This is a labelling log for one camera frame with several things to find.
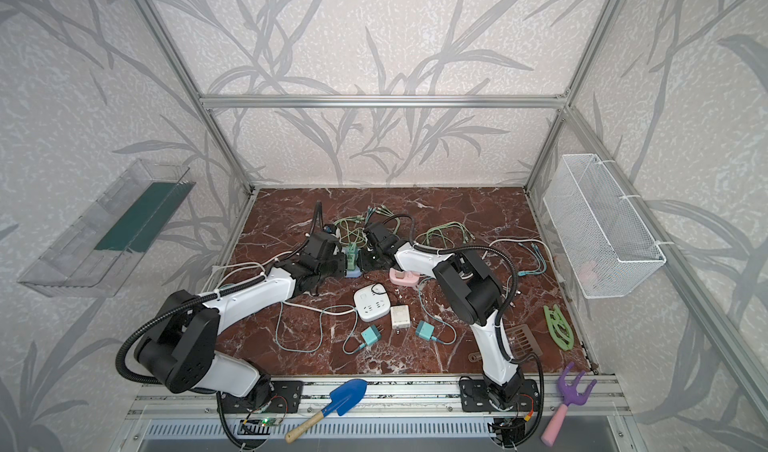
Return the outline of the white power socket cube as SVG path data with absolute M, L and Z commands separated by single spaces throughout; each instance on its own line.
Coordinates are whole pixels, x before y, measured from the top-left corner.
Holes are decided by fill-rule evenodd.
M 353 295 L 353 301 L 359 318 L 366 323 L 388 315 L 391 310 L 389 295 L 381 283 L 358 289 Z

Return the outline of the teal charger plug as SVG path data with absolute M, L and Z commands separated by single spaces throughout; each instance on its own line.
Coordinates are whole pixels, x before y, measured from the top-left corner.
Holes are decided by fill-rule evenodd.
M 416 328 L 416 335 L 425 341 L 436 341 L 434 326 L 425 321 L 420 321 Z
M 376 325 L 367 327 L 362 333 L 362 347 L 372 347 L 381 339 L 381 332 Z

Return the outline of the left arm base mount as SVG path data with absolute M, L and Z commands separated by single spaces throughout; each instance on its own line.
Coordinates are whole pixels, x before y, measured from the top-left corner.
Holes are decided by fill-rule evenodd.
M 267 412 L 293 414 L 298 412 L 304 383 L 300 380 L 259 382 L 243 398 L 224 394 L 222 407 L 225 414 Z

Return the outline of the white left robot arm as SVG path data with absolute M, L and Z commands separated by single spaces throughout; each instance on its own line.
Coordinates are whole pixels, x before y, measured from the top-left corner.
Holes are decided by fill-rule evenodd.
M 345 274 L 346 256 L 329 225 L 311 232 L 296 253 L 267 273 L 203 295 L 185 290 L 167 297 L 157 315 L 118 349 L 117 372 L 143 384 L 161 384 L 178 394 L 206 390 L 246 398 L 268 388 L 256 366 L 216 350 L 218 337 L 274 304 L 316 290 Z

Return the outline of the blue power socket cube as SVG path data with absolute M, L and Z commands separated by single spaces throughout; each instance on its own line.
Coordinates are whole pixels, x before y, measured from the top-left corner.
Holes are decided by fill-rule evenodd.
M 346 270 L 345 270 L 345 277 L 346 278 L 358 278 L 361 277 L 363 272 L 361 269 L 355 265 L 355 264 L 347 264 Z

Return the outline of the pink power socket cube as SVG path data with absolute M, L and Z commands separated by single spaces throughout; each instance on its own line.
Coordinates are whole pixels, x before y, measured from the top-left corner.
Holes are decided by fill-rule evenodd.
M 411 271 L 401 271 L 396 268 L 389 269 L 389 281 L 400 287 L 416 288 L 421 280 L 421 275 Z

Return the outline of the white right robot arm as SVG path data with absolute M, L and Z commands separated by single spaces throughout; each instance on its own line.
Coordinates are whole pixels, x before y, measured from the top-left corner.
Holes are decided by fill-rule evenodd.
M 524 380 L 502 324 L 517 282 L 504 292 L 480 253 L 493 253 L 507 263 L 509 257 L 481 245 L 430 250 L 399 237 L 382 222 L 366 225 L 364 234 L 367 245 L 358 258 L 362 271 L 393 268 L 436 280 L 454 314 L 473 332 L 489 399 L 501 410 L 509 408 Z

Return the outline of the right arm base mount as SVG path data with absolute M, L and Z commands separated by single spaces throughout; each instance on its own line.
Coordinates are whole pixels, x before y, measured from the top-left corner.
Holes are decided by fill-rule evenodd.
M 533 379 L 524 379 L 517 394 L 505 405 L 493 402 L 483 379 L 461 376 L 458 381 L 461 408 L 463 412 L 535 412 L 541 405 L 538 384 Z

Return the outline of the white charger plug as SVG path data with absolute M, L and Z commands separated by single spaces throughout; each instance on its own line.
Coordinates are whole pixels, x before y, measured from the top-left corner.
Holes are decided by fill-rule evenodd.
M 399 333 L 411 327 L 411 317 L 407 305 L 396 305 L 390 309 L 391 327 Z

